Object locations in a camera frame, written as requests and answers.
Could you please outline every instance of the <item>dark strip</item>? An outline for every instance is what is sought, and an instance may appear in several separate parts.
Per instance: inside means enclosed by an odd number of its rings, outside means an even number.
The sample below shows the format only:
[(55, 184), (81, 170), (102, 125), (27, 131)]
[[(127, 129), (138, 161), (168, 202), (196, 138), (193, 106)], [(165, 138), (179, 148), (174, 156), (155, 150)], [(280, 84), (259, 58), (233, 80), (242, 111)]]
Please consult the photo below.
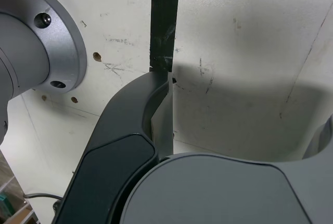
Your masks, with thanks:
[(151, 0), (150, 71), (171, 72), (178, 0)]

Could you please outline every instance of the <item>hole in wall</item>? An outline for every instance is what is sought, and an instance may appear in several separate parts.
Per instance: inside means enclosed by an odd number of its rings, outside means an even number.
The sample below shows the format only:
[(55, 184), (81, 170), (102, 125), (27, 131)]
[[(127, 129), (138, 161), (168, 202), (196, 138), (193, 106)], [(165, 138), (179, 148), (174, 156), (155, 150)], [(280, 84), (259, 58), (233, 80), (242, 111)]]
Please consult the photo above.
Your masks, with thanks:
[(76, 97), (74, 97), (74, 96), (71, 98), (71, 100), (72, 100), (72, 102), (74, 102), (74, 103), (78, 103), (78, 102), (79, 102), (78, 99), (76, 99)]
[(53, 87), (56, 87), (56, 88), (59, 88), (59, 89), (66, 88), (66, 85), (63, 82), (59, 82), (59, 81), (52, 81), (51, 85)]
[(95, 61), (99, 61), (99, 62), (102, 61), (102, 57), (97, 52), (93, 53), (93, 58), (94, 58)]
[(51, 24), (51, 17), (47, 13), (39, 13), (37, 16), (35, 16), (35, 19), (33, 20), (33, 23), (37, 28), (45, 29)]

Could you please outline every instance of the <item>metal flange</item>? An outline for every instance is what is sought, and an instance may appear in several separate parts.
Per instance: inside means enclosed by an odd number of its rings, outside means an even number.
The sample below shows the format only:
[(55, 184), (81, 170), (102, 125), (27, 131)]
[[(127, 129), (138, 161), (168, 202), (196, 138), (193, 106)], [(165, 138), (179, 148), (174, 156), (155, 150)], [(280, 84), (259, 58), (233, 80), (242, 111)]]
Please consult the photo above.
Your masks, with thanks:
[(87, 67), (84, 42), (57, 0), (0, 0), (0, 13), (24, 23), (46, 50), (49, 73), (45, 81), (35, 85), (36, 89), (65, 93), (82, 82)]

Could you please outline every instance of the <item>cable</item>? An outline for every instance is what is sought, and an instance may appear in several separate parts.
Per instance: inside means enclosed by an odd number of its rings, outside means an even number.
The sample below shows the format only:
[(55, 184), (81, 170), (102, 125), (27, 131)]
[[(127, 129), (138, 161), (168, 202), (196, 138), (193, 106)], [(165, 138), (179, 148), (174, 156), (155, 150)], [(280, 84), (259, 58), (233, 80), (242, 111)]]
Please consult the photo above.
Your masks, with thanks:
[(35, 194), (23, 194), (23, 198), (25, 199), (31, 199), (36, 197), (48, 197), (48, 198), (54, 198), (57, 200), (62, 200), (62, 197), (53, 195), (53, 194), (45, 194), (45, 193), (35, 193)]

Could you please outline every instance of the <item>screw hole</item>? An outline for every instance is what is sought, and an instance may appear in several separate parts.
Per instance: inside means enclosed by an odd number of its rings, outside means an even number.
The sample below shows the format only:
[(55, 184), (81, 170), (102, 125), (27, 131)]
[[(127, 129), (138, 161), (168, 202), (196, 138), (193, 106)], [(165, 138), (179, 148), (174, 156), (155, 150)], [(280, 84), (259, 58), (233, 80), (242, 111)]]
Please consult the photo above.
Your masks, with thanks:
[(93, 53), (93, 58), (95, 61), (102, 62), (102, 57), (97, 52)]
[(78, 103), (78, 102), (79, 102), (78, 99), (76, 99), (76, 97), (74, 97), (74, 96), (71, 98), (71, 100), (72, 100), (72, 102), (74, 102), (74, 103)]
[(62, 83), (62, 82), (59, 82), (59, 81), (52, 81), (51, 85), (53, 87), (56, 87), (56, 88), (59, 88), (59, 89), (66, 88), (66, 85), (64, 83)]
[(45, 29), (51, 24), (51, 17), (47, 13), (39, 13), (37, 16), (35, 16), (35, 19), (33, 20), (33, 23), (37, 28)]

